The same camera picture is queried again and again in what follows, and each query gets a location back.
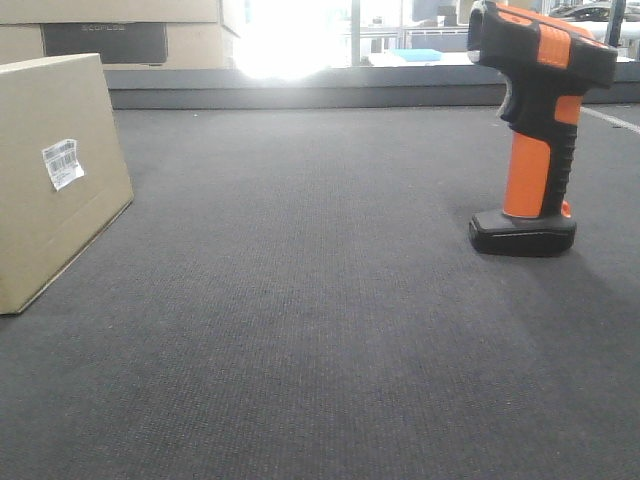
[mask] white sticker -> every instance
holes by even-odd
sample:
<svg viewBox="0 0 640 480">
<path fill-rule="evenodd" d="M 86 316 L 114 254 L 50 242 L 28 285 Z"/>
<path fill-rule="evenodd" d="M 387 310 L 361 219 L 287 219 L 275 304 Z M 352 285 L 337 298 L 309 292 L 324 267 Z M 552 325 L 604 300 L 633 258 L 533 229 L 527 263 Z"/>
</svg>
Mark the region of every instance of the white sticker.
<svg viewBox="0 0 640 480">
<path fill-rule="evenodd" d="M 77 144 L 77 141 L 68 138 L 42 150 L 44 164 L 56 191 L 84 176 L 76 153 Z"/>
</svg>

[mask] scanner trigger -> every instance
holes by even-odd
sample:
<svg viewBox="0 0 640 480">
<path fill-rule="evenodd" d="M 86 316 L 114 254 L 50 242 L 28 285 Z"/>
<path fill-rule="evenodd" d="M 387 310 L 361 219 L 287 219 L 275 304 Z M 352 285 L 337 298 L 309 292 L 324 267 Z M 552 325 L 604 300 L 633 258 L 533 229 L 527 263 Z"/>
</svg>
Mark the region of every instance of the scanner trigger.
<svg viewBox="0 0 640 480">
<path fill-rule="evenodd" d="M 507 83 L 507 93 L 504 96 L 502 105 L 498 110 L 500 118 L 506 122 L 514 123 L 520 115 L 522 107 L 522 91 L 514 86 L 513 81 L 504 76 Z"/>
</svg>

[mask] dark gray carpet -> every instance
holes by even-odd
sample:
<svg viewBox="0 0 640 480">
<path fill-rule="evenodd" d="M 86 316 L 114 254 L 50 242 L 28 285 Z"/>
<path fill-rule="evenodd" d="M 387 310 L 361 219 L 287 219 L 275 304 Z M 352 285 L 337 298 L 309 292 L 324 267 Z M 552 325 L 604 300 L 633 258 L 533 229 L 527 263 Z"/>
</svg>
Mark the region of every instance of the dark gray carpet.
<svg viewBox="0 0 640 480">
<path fill-rule="evenodd" d="M 493 108 L 117 120 L 134 204 L 0 319 L 2 479 L 640 478 L 640 136 L 583 116 L 513 259 Z"/>
</svg>

